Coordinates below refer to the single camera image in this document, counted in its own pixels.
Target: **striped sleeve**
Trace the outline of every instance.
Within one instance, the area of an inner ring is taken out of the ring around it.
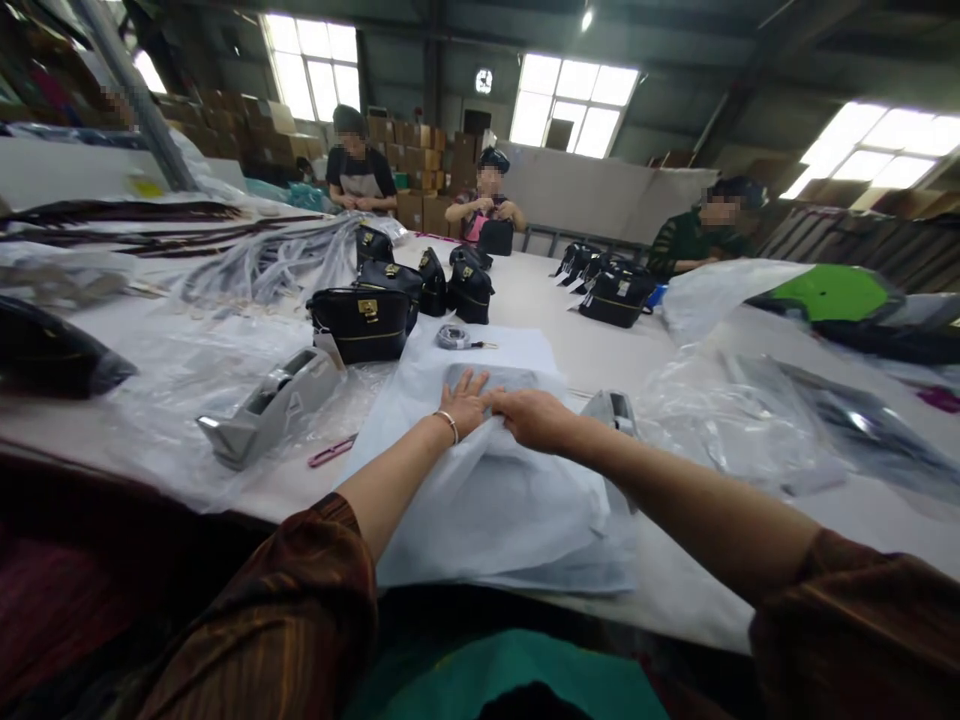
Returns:
[[[168,651],[131,715],[335,717],[376,628],[370,554],[350,505],[328,495],[257,549]]]
[[[822,530],[750,627],[770,717],[956,717],[960,584]]]
[[[650,248],[650,257],[647,260],[647,269],[654,275],[663,278],[673,276],[677,261],[670,255],[676,232],[677,223],[674,220],[669,220],[660,228],[657,239],[653,241]]]

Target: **white tissue paper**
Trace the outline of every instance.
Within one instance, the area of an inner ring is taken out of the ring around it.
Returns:
[[[679,346],[703,340],[745,300],[773,290],[813,268],[780,260],[729,260],[704,265],[670,281],[663,316]]]
[[[421,315],[338,484],[434,412],[443,384],[455,383],[468,367],[490,372],[487,388],[537,388],[565,399],[540,331],[469,325],[472,339],[499,348],[451,351],[434,342],[442,324]],[[378,584],[480,580],[582,592],[630,589],[620,520],[611,515],[602,477],[521,447],[492,417],[424,481],[377,566]]]

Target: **woman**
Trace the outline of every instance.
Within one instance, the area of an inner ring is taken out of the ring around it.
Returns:
[[[947,576],[845,540],[745,483],[574,415],[551,395],[484,393],[486,381],[468,370],[444,388],[436,413],[288,518],[162,658],[133,715],[727,717],[682,687],[654,690],[633,661],[525,630],[468,638],[440,654],[416,645],[383,653],[357,690],[377,641],[375,563],[434,464],[492,408],[520,444],[616,483],[756,608],[750,638],[770,716],[955,716],[960,586]]]
[[[460,223],[460,237],[467,242],[479,242],[480,230],[487,220],[508,220],[517,232],[527,229],[527,220],[515,203],[502,193],[503,176],[510,170],[507,156],[489,147],[480,154],[477,163],[477,189],[457,196],[447,208],[447,222]]]
[[[704,202],[670,218],[650,248],[647,269],[663,282],[718,260],[749,256],[750,242],[734,229],[743,209],[767,203],[767,190],[748,177],[718,180]]]
[[[381,215],[397,208],[397,186],[390,163],[367,144],[367,123],[349,105],[333,111],[333,129],[340,145],[327,158],[330,199],[347,210]]]

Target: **wrist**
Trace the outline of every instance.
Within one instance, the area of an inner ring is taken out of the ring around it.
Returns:
[[[456,434],[450,421],[442,415],[427,415],[418,425],[423,427],[424,437],[432,448],[443,452],[454,446]]]

